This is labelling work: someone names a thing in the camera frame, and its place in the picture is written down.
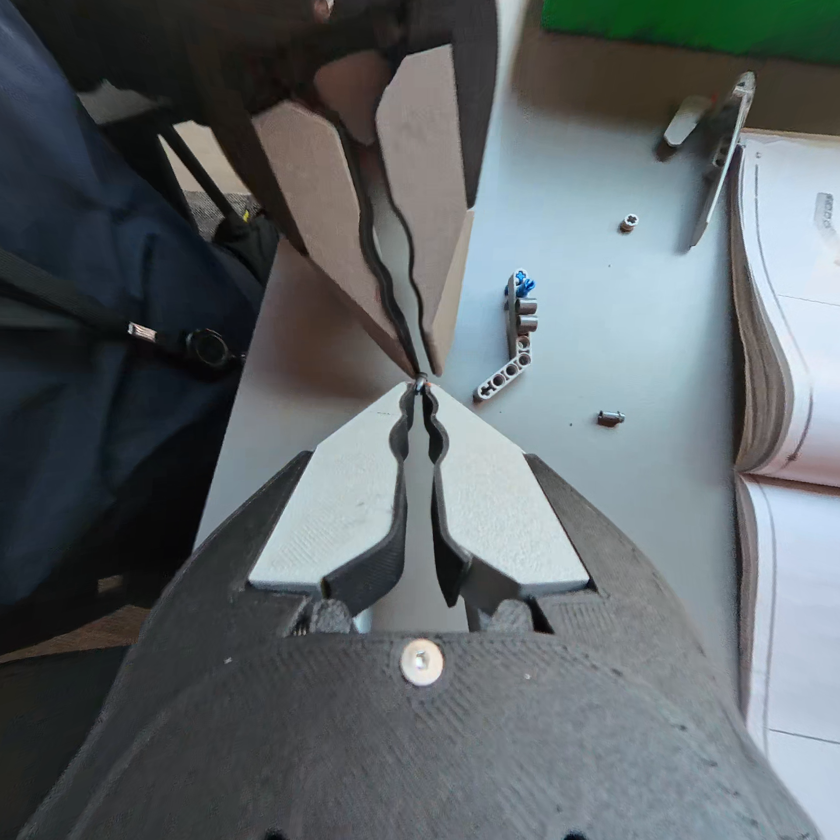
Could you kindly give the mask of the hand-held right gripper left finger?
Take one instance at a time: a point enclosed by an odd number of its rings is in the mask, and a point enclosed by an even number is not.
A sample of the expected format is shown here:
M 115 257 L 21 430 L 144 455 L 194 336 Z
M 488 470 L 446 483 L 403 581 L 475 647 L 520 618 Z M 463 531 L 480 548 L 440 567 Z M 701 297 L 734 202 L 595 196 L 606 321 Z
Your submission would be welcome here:
M 404 461 L 415 382 L 399 384 L 313 450 L 248 582 L 367 610 L 405 561 Z

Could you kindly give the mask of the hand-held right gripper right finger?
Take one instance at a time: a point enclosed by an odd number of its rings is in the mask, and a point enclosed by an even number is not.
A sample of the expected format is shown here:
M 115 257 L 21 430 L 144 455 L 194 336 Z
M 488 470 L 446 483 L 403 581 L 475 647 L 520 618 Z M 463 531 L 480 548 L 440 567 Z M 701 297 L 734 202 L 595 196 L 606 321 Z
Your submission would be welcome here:
M 439 385 L 423 389 L 437 581 L 448 606 L 576 592 L 591 577 L 526 454 Z

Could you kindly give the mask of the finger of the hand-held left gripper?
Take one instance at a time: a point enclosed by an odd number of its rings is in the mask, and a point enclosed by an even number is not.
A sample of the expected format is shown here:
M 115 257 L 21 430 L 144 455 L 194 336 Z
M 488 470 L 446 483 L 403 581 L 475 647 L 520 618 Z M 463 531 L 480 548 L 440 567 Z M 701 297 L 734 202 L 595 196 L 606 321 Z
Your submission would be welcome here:
M 435 375 L 457 322 L 474 211 L 468 207 L 452 45 L 404 58 L 374 115 L 390 198 L 409 240 L 409 278 Z
M 285 100 L 253 120 L 308 257 L 378 346 L 420 372 L 394 283 L 377 248 L 354 148 L 335 119 Z

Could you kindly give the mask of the grey angled lego beam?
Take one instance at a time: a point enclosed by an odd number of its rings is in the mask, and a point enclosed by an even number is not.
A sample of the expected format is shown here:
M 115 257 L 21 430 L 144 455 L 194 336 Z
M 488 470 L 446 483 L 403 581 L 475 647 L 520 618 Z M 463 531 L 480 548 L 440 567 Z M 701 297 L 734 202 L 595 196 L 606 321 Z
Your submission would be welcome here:
M 532 362 L 532 335 L 539 326 L 535 281 L 524 268 L 515 269 L 505 286 L 503 310 L 506 315 L 508 359 L 474 391 L 474 403 L 485 403 L 515 381 Z

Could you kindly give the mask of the grey lego fairing piece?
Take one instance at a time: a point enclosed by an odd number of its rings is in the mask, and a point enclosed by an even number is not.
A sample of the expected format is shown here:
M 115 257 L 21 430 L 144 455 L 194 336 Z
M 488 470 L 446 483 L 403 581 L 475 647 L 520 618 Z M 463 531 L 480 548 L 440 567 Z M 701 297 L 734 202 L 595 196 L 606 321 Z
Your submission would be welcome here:
M 656 157 L 666 162 L 682 147 L 711 109 L 712 98 L 690 95 L 677 108 L 656 149 Z

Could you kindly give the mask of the grey curved lego panel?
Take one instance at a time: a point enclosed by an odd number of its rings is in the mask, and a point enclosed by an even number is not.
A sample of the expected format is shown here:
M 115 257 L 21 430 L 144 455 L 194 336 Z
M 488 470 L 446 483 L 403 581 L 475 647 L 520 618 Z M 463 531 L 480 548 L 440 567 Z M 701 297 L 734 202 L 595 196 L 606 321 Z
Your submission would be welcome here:
M 689 247 L 697 246 L 706 233 L 716 206 L 723 193 L 741 131 L 751 109 L 757 85 L 753 70 L 743 72 L 728 93 L 710 107 L 703 118 L 711 140 L 711 157 L 706 169 L 707 189 Z

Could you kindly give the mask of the lego instruction booklet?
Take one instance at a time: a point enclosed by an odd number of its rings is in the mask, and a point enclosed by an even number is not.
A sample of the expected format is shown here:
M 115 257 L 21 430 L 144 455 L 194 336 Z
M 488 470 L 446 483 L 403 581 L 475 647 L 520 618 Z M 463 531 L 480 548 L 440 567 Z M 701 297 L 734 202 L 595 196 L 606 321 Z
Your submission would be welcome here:
M 838 744 L 838 140 L 746 131 L 736 164 L 740 691 L 770 754 L 774 736 Z

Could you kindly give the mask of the black round buckle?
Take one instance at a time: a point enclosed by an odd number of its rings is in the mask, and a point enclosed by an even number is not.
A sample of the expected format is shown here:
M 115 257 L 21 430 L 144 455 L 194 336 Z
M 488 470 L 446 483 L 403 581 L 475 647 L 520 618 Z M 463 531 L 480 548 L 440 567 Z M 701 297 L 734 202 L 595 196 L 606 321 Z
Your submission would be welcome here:
M 154 347 L 169 362 L 203 381 L 241 375 L 245 356 L 233 350 L 224 337 L 211 329 L 155 334 Z

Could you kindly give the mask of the green plastic bin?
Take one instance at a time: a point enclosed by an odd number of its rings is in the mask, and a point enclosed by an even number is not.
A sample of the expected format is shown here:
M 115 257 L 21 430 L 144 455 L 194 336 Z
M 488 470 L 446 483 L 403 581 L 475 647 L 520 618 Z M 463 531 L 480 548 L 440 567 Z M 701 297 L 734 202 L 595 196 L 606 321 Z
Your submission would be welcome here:
M 545 1 L 543 29 L 837 65 L 838 1 Z

